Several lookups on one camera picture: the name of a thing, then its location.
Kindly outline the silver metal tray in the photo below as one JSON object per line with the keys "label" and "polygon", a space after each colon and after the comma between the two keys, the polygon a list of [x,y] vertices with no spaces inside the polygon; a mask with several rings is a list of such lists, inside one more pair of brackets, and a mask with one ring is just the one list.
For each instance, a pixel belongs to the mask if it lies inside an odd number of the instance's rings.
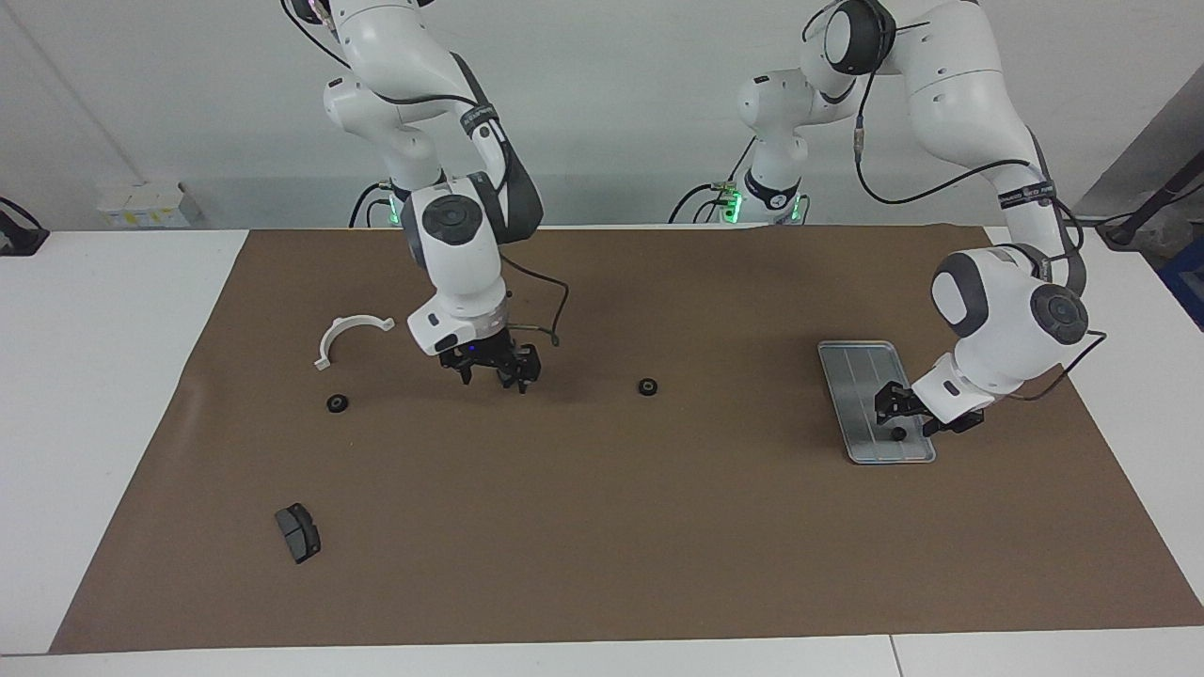
{"label": "silver metal tray", "polygon": [[[818,360],[846,442],[846,457],[855,465],[936,463],[937,451],[922,436],[923,418],[896,418],[886,426],[877,424],[877,393],[890,382],[908,384],[895,345],[887,341],[821,341]],[[907,429],[908,440],[892,441],[890,430],[893,426]]]}

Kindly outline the brown table mat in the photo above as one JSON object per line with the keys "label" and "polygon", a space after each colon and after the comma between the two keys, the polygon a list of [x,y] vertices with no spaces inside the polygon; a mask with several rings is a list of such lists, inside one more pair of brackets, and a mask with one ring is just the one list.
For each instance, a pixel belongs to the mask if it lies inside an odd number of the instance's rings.
{"label": "brown table mat", "polygon": [[[848,461],[818,343],[886,338],[925,371],[952,345],[932,273],[982,245],[543,231],[508,257],[573,292],[520,395],[421,354],[400,232],[250,234],[51,650],[1204,624],[1070,383],[934,437],[936,463]],[[396,326],[318,371],[354,314]],[[293,504],[320,534],[303,564]]]}

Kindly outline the short dark grey brake pad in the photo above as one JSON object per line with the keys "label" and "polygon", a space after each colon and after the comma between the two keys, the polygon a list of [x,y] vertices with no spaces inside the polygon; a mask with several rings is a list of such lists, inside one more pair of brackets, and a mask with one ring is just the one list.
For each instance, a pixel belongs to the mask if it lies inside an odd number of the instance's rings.
{"label": "short dark grey brake pad", "polygon": [[320,534],[309,510],[293,504],[275,511],[275,520],[287,544],[293,563],[303,564],[321,551]]}

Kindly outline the black tripod leg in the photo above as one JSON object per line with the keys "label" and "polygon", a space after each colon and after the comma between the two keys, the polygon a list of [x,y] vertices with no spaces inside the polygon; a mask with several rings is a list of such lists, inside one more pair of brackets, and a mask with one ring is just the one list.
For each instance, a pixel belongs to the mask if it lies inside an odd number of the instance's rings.
{"label": "black tripod leg", "polygon": [[1135,210],[1105,218],[1096,224],[1100,239],[1114,251],[1131,247],[1137,232],[1149,219],[1168,206],[1179,204],[1204,189],[1204,149],[1193,155],[1184,167],[1171,176],[1151,198]]}

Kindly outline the blue crate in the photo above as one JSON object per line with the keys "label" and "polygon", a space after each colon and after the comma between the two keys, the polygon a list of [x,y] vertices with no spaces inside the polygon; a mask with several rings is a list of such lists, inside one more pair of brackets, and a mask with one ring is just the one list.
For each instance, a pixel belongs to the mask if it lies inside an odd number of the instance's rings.
{"label": "blue crate", "polygon": [[1173,257],[1157,271],[1158,278],[1204,332],[1204,235]]}

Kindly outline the black stand foot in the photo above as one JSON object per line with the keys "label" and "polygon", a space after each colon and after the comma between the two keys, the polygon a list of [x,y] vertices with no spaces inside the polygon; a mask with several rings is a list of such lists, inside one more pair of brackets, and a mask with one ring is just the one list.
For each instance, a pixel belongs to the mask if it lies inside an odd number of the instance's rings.
{"label": "black stand foot", "polygon": [[[20,214],[30,228],[20,226],[8,212]],[[34,257],[51,235],[39,218],[11,200],[0,196],[0,257]]]}

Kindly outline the white curved plastic bracket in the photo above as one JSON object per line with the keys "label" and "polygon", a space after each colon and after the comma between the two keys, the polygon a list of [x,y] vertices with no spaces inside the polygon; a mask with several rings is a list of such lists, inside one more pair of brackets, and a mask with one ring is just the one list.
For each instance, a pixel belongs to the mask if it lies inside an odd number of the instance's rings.
{"label": "white curved plastic bracket", "polygon": [[332,320],[330,326],[327,326],[325,332],[323,332],[318,345],[318,358],[313,363],[313,366],[318,371],[330,369],[336,338],[340,338],[340,335],[352,329],[356,329],[356,326],[374,326],[374,329],[383,332],[390,332],[395,329],[396,322],[393,320],[393,318],[380,318],[373,314],[354,314],[336,318],[336,320]]}

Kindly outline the white wall box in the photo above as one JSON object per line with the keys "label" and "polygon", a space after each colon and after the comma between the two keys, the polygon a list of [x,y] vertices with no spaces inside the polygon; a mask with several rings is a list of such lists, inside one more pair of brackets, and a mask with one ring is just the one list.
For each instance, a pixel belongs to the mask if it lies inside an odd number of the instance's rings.
{"label": "white wall box", "polygon": [[179,181],[104,190],[96,212],[110,228],[199,228],[203,214]]}

